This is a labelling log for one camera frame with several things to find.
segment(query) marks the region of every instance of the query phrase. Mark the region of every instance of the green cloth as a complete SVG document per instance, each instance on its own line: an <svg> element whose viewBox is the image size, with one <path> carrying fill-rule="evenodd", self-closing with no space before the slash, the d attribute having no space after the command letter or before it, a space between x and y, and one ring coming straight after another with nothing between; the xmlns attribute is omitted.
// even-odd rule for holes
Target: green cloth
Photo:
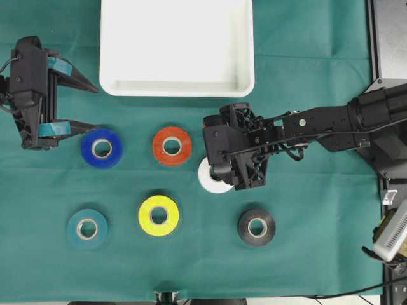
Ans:
<svg viewBox="0 0 407 305"><path fill-rule="evenodd" d="M2 115L1 302L153 300L154 290L189 298L335 294L382 281L382 265L361 251L371 247L380 219L376 177L356 152L331 154L312 144L299 163L274 156L266 186L247 191L214 195L198 182L202 118L219 107L245 101L271 117L343 105L371 81L365 0L253 2L256 87L246 98L59 89L60 119L105 124L120 135L123 159L110 170L83 161L81 136L51 151L22 150L12 117ZM1 4L0 58L9 58L21 37L38 35L99 85L99 1ZM128 38L137 31L145 29ZM120 45L117 55L136 56ZM168 125L193 140L191 158L177 168L159 164L151 149ZM152 238L138 225L138 208L151 194L170 196L181 211L168 237ZM269 210L277 223L263 248L239 238L237 221L249 207ZM82 208L109 223L98 250L77 251L66 240L66 224Z"/></svg>

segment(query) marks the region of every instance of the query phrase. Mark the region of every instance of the blue tape on gripper finger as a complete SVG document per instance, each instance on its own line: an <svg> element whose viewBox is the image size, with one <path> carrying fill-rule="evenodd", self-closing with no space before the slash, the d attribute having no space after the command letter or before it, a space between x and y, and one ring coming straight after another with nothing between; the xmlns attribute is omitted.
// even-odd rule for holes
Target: blue tape on gripper finger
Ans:
<svg viewBox="0 0 407 305"><path fill-rule="evenodd" d="M106 235L106 219L96 210L80 210L67 225L67 239L76 249L95 249L103 244Z"/></svg>
<svg viewBox="0 0 407 305"><path fill-rule="evenodd" d="M38 126L38 137L52 137L54 135L70 135L71 122L43 123Z"/></svg>
<svg viewBox="0 0 407 305"><path fill-rule="evenodd" d="M103 155L97 154L96 146L100 143L107 143L109 150ZM108 129L94 130L82 141L82 157L95 168L111 168L121 159L123 146L117 134Z"/></svg>

